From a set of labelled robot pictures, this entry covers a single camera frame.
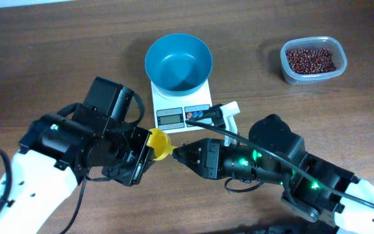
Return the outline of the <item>yellow plastic measuring scoop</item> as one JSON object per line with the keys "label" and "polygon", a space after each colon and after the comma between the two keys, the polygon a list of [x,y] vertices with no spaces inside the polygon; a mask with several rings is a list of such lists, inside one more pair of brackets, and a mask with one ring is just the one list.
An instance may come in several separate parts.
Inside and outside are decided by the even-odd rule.
{"label": "yellow plastic measuring scoop", "polygon": [[172,145],[170,137],[161,129],[153,128],[149,131],[151,134],[147,140],[147,146],[154,150],[152,160],[161,161],[171,155],[174,149],[177,148]]}

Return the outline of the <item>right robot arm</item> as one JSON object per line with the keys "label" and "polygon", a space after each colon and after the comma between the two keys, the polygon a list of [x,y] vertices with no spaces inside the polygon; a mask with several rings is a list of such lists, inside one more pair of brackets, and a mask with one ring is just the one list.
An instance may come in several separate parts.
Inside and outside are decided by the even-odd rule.
{"label": "right robot arm", "polygon": [[204,179],[255,182],[246,192],[281,186],[282,203],[317,223],[320,232],[374,233],[374,186],[307,152],[304,139],[276,114],[257,121],[247,138],[219,127],[209,130],[234,141],[204,138],[175,148],[172,156]]}

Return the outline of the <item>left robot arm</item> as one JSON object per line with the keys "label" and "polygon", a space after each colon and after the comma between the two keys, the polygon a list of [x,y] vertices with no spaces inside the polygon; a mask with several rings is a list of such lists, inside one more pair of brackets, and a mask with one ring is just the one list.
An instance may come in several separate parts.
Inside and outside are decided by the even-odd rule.
{"label": "left robot arm", "polygon": [[82,103],[73,103],[33,121],[12,157],[0,150],[0,233],[36,233],[94,167],[102,181],[137,185],[152,163],[150,132],[126,122],[130,88],[94,79]]}

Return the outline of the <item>white digital kitchen scale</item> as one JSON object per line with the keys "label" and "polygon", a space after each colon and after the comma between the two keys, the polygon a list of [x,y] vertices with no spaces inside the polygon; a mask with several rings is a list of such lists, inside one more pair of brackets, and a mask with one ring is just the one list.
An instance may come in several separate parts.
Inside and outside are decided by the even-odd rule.
{"label": "white digital kitchen scale", "polygon": [[187,96],[169,96],[151,83],[155,127],[163,132],[181,133],[196,131],[202,127],[186,124],[189,118],[202,117],[212,106],[208,81],[200,89]]}

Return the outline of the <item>blue plastic bowl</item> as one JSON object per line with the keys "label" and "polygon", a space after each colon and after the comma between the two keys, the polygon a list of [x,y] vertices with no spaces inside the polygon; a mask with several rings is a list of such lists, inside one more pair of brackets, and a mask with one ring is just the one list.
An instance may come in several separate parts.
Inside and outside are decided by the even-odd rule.
{"label": "blue plastic bowl", "polygon": [[149,80],[161,92],[187,96],[199,90],[210,77],[213,56],[198,37],[186,33],[168,34],[155,41],[144,60]]}

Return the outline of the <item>red adzuki beans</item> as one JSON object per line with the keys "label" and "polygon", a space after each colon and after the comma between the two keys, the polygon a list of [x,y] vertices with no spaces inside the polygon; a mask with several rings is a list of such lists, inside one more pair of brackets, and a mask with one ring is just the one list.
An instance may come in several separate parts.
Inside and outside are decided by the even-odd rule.
{"label": "red adzuki beans", "polygon": [[291,70],[300,75],[336,71],[329,49],[289,49],[285,55]]}

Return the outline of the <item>clear plastic container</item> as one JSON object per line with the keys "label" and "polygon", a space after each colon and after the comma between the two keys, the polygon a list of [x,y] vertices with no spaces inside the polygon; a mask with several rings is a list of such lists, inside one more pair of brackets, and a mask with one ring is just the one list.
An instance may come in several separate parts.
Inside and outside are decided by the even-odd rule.
{"label": "clear plastic container", "polygon": [[313,36],[286,42],[280,51],[284,81],[308,85],[341,75],[347,68],[343,47],[329,36]]}

